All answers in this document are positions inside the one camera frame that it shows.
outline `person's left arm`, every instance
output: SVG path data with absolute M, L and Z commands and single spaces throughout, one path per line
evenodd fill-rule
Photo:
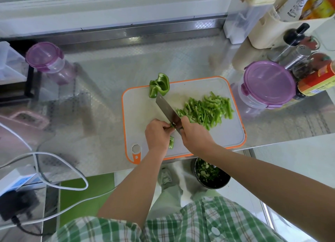
M 125 220 L 144 227 L 158 172 L 169 147 L 170 135 L 174 131 L 170 124 L 157 119 L 151 121 L 146 130 L 149 152 L 140 164 L 117 186 L 98 211 L 97 217 Z

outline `person's right arm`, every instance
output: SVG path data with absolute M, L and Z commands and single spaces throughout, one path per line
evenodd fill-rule
M 228 173 L 285 219 L 318 241 L 335 238 L 335 189 L 217 145 L 201 125 L 182 117 L 182 139 L 195 156 Z

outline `forearm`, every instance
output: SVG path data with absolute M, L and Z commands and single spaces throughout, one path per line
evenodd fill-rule
M 202 156 L 320 241 L 335 236 L 335 190 L 296 172 L 215 146 Z
M 118 185 L 98 212 L 98 217 L 126 220 L 144 227 L 165 152 L 150 150 Z

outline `person's right hand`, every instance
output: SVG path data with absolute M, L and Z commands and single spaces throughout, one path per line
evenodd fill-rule
M 195 156 L 204 156 L 216 145 L 209 131 L 198 123 L 191 123 L 187 116 L 182 117 L 181 130 L 184 146 Z

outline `sneaker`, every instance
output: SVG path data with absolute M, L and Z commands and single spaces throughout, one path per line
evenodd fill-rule
M 168 168 L 162 168 L 158 174 L 158 183 L 163 188 L 168 183 L 172 183 L 172 174 Z

